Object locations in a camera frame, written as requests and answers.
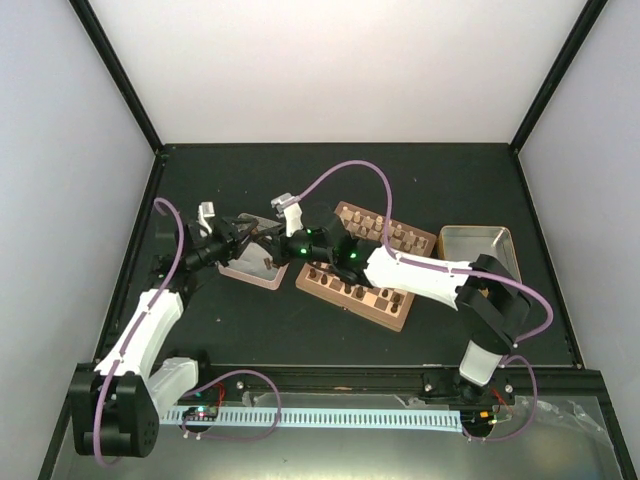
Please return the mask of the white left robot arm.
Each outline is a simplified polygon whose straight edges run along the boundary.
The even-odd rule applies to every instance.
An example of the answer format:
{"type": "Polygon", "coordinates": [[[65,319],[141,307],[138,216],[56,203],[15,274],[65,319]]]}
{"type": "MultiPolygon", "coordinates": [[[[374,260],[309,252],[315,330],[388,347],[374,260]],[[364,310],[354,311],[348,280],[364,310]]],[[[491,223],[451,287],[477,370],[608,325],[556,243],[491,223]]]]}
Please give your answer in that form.
{"type": "Polygon", "coordinates": [[[154,259],[136,310],[111,351],[95,367],[74,373],[69,399],[78,454],[100,463],[146,457],[161,416],[182,394],[202,399],[213,391],[213,372],[193,358],[170,358],[159,370],[153,365],[197,289],[198,272],[238,259],[257,225],[249,217],[178,225],[175,254],[154,259]]]}

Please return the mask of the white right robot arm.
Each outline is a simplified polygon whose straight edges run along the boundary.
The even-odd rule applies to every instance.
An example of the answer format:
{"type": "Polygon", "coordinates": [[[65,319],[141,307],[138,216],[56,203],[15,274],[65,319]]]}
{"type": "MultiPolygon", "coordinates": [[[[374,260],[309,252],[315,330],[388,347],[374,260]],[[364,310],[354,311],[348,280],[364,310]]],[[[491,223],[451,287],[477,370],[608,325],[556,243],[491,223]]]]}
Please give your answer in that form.
{"type": "Polygon", "coordinates": [[[298,289],[392,331],[404,328],[416,297],[462,313],[469,340],[454,388],[467,403],[490,392],[530,310],[497,259],[432,259],[435,235],[345,203],[300,230],[276,224],[255,228],[251,238],[274,267],[303,261],[298,289]]]}

